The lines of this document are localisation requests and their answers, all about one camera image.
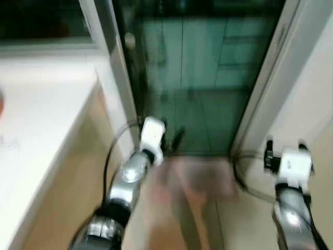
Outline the dark window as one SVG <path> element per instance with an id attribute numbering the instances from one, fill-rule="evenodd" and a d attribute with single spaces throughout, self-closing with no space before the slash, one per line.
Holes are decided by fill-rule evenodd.
<path id="1" fill-rule="evenodd" d="M 80 0 L 0 0 L 0 44 L 91 42 Z"/>

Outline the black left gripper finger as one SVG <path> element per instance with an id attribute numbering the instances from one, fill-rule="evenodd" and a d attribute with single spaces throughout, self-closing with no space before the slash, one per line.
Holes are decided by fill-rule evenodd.
<path id="1" fill-rule="evenodd" d="M 171 140 L 171 153 L 178 152 L 182 143 L 183 137 L 185 136 L 185 128 L 181 127 L 176 130 L 173 139 Z"/>

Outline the white door frame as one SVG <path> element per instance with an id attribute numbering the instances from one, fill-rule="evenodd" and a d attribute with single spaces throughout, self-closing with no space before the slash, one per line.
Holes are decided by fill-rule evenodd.
<path id="1" fill-rule="evenodd" d="M 262 147 L 325 26 L 330 0 L 286 0 L 230 148 L 235 156 Z"/>

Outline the pink floor mat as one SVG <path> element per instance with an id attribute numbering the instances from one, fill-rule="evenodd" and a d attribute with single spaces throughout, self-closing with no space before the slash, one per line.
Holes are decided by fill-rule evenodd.
<path id="1" fill-rule="evenodd" d="M 225 157 L 171 156 L 153 172 L 156 182 L 170 191 L 182 190 L 216 201 L 238 198 L 235 174 Z"/>

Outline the teal glass door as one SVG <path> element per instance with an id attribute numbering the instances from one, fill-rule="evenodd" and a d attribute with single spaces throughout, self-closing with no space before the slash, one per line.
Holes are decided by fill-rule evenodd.
<path id="1" fill-rule="evenodd" d="M 230 153 L 285 1 L 112 0 L 136 112 L 185 128 L 176 155 Z"/>

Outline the round door knob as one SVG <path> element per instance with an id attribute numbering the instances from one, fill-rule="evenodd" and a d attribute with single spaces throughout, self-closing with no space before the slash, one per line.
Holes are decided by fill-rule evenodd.
<path id="1" fill-rule="evenodd" d="M 136 37 L 131 32 L 124 34 L 124 46 L 129 50 L 136 48 Z"/>

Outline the white counter cabinet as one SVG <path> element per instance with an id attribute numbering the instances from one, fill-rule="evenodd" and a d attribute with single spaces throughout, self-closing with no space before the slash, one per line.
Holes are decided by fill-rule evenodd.
<path id="1" fill-rule="evenodd" d="M 100 203 L 128 87 L 117 51 L 0 58 L 0 250 L 68 247 Z"/>

